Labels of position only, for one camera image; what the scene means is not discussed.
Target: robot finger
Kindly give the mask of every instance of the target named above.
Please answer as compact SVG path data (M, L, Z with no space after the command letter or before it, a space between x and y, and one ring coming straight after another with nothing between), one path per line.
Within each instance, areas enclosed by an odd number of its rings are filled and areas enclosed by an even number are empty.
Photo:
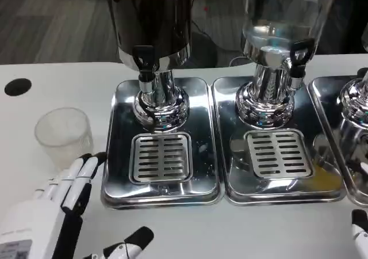
M41 187L37 188L33 193L32 199L33 200L39 199L45 192L45 189L48 187L48 185L51 183L52 180L53 178L45 182Z
M81 157L77 158L68 169L66 175L62 178L59 186L56 189L56 192L52 198L52 201L56 202L61 206L64 202L65 197L72 185L73 181L77 177L83 165L87 162L87 160L92 157L91 154L84 154Z
M56 178L50 181L49 185L45 188L45 191L41 195L40 197L41 199L43 200L52 199L53 194L55 193L59 183L61 182L62 178L65 176L67 171L68 170L63 170Z
M98 153L89 158L83 165L62 205L64 211L73 211L78 215L84 213L91 193L92 186L90 182L94 178L98 167L106 161L106 158L105 152Z
M103 249L103 258L134 259L148 246L153 238L152 230L143 226L125 239L124 242Z

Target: robotic hand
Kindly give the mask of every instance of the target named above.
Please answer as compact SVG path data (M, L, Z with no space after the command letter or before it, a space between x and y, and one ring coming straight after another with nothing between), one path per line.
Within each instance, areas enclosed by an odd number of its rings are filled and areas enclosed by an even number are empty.
M359 255L368 259L368 218L366 211L355 209L351 213L352 236Z
M31 200L11 207L0 224L0 259L73 258L91 180L105 161L106 153L85 154L36 189ZM133 259L153 237L150 229L141 227L123 243L104 249L102 256L85 258Z

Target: stainless steel tray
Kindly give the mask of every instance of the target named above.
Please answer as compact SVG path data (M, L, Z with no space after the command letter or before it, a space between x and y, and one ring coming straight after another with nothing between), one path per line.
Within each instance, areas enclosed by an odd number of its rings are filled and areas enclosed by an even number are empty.
M348 197L357 205L368 206L368 176L361 162L368 163L368 130L353 125L342 115L340 92L355 76L321 77L308 90L324 127L328 143L344 177Z
M343 180L333 159L324 156L326 147L319 145L324 137L323 130L305 86L296 92L293 117L282 127L282 133L298 134L299 148L303 150L304 164L307 165L306 175L266 178L256 174L247 134L276 130L255 131L238 117L236 92L251 80L252 77L220 78L212 86L221 142L218 151L223 159L225 191L229 200L236 205L254 205L342 199L345 195Z
M175 84L182 87L189 96L189 117L179 128L154 134L138 123L133 112L134 97L140 90L138 81L125 81L118 85L113 97L108 160L101 189L101 199L106 206L123 209L212 204L221 198L212 124L213 104L209 100L209 88L199 78L177 78ZM171 143L168 141L165 144L165 139L168 138ZM157 144L148 145L154 145L151 148L157 149L160 155L156 159L144 156L140 158L136 154L137 148L147 147L137 147L136 141L150 139L154 139ZM180 162L168 159L168 165L165 166L165 155L177 155L172 151L165 151L168 145L173 144L186 146L186 149L181 151L181 157L177 159ZM149 170L143 170L143 167L140 170L139 166L147 166L145 164L151 160L158 163L158 159L164 166L158 168L153 163L154 166Z

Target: clear plastic cup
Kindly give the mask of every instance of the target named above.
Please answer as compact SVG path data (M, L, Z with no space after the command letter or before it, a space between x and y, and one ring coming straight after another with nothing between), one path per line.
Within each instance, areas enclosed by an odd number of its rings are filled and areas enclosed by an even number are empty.
M93 153L93 139L87 115L76 108L54 109L40 118L34 135L60 170L79 156Z

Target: white countertop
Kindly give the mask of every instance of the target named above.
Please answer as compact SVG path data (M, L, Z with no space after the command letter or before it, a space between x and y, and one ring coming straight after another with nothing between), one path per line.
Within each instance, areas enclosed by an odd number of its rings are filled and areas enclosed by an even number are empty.
M326 75L354 75L368 55L315 56L305 82ZM177 77L212 83L224 76L252 75L254 65L176 70ZM31 197L56 170L33 136L44 113L61 106L80 108L90 118L95 151L105 150L116 86L137 73L117 63L25 64L0 66L2 89L14 78L28 78L26 94L0 93L0 218L7 207ZM236 207L226 199L209 206L114 211L99 200L102 168L94 179L75 258L100 253L140 226L155 239L139 258L358 259L351 237L347 198L335 203Z

